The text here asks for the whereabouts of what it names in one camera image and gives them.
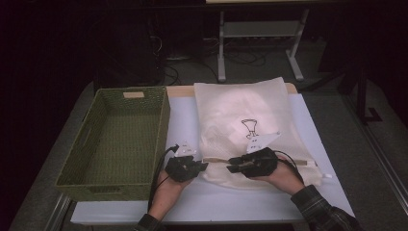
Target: table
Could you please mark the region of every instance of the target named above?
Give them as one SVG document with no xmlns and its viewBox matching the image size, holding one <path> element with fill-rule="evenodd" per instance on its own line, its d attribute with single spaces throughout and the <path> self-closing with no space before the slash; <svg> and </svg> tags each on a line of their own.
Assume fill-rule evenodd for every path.
<svg viewBox="0 0 408 231">
<path fill-rule="evenodd" d="M 315 158 L 324 178 L 319 192 L 334 206 L 353 216 L 339 179 L 327 157 L 318 131 L 301 94 L 287 84 L 293 120 L 300 137 Z M 167 144 L 187 141 L 198 148 L 198 118 L 192 86 L 168 87 L 171 106 Z M 119 225 L 137 223 L 146 213 L 147 201 L 78 202 L 71 222 L 85 225 Z M 302 215 L 290 197 L 279 191 L 240 191 L 223 188 L 197 177 L 164 219 L 169 224 L 214 224 L 234 222 L 296 222 Z"/>
</svg>

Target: white bag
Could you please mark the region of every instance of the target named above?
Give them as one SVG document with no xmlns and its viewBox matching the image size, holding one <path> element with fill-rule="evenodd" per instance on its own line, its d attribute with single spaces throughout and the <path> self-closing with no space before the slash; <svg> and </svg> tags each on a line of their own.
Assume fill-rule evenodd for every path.
<svg viewBox="0 0 408 231">
<path fill-rule="evenodd" d="M 306 161 L 298 166 L 305 185 L 320 185 L 321 173 L 293 124 L 288 92 L 282 78 L 256 84 L 194 84 L 200 124 L 199 150 L 203 158 L 228 160 L 246 154 L 249 139 L 279 132 L 268 147 Z M 209 163 L 202 176 L 209 182 L 256 190 L 272 187 L 266 182 L 230 173 L 225 163 Z"/>
</svg>

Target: hand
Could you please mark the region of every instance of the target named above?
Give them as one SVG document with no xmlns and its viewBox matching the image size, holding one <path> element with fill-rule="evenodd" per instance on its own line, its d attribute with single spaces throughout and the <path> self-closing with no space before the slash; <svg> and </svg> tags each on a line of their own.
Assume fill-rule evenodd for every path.
<svg viewBox="0 0 408 231">
<path fill-rule="evenodd" d="M 162 220 L 167 212 L 176 204 L 181 192 L 191 181 L 176 182 L 168 177 L 167 172 L 162 170 L 157 182 L 158 184 L 163 183 L 154 194 L 152 206 L 148 214 L 157 220 Z"/>
<path fill-rule="evenodd" d="M 269 176 L 257 176 L 251 177 L 252 180 L 266 181 L 276 187 L 278 190 L 293 195 L 305 186 L 296 177 L 293 171 L 285 164 L 278 162 L 276 170 Z"/>
</svg>

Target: shirt sleeve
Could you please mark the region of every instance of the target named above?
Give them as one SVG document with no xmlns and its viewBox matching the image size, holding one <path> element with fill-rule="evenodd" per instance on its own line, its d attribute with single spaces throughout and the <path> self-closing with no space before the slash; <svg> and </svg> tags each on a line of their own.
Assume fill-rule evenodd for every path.
<svg viewBox="0 0 408 231">
<path fill-rule="evenodd" d="M 313 185 L 294 194 L 291 200 L 317 230 L 363 230 L 356 218 L 331 206 Z"/>
<path fill-rule="evenodd" d="M 135 231 L 166 231 L 162 223 L 153 218 L 152 216 L 145 214 L 139 221 L 138 225 L 134 229 Z"/>
</svg>

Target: wicker basket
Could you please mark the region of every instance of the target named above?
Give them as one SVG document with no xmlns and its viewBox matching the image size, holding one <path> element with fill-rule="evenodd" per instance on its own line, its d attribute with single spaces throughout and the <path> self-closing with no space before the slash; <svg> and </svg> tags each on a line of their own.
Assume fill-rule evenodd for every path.
<svg viewBox="0 0 408 231">
<path fill-rule="evenodd" d="M 99 90 L 57 189 L 76 201 L 147 200 L 169 115 L 165 87 Z"/>
</svg>

